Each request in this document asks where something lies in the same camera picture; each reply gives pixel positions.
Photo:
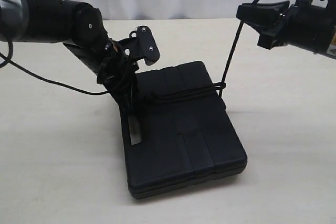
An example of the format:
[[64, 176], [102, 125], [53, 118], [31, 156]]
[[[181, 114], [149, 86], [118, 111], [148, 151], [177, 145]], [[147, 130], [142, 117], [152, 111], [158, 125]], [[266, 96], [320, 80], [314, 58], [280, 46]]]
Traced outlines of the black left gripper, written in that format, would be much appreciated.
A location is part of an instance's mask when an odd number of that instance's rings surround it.
[[138, 45], [135, 37], [119, 41], [109, 38], [97, 73], [97, 84], [106, 89], [97, 95], [124, 95], [120, 106], [124, 145], [137, 145], [142, 141], [140, 122], [133, 106], [135, 72], [139, 70], [135, 56]]

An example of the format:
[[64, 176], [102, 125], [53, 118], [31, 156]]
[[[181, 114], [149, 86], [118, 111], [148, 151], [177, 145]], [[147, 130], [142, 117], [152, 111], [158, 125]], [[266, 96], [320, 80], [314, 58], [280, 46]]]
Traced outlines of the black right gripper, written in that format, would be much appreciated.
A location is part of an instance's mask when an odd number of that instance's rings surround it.
[[236, 18], [259, 33], [259, 47], [271, 50], [287, 44], [290, 23], [301, 7], [309, 7], [312, 0], [289, 0], [275, 3], [243, 3]]

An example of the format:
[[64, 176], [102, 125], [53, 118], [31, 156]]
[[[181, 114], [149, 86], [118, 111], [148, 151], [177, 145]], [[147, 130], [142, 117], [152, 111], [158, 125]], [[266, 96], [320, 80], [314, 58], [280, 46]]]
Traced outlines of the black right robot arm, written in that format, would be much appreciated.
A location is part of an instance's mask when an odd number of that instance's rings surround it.
[[312, 1], [243, 3], [236, 17], [259, 33], [259, 47], [291, 45], [335, 59], [335, 5], [320, 7]]

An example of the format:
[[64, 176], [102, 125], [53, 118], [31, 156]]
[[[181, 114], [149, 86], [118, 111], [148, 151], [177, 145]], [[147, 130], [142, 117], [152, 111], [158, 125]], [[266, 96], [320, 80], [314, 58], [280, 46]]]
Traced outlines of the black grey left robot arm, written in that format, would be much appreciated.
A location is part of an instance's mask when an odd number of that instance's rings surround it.
[[63, 44], [116, 101], [123, 141], [131, 144], [128, 117], [138, 65], [109, 37], [97, 8], [70, 0], [1, 0], [1, 41], [8, 45], [1, 67], [13, 64], [15, 42]]

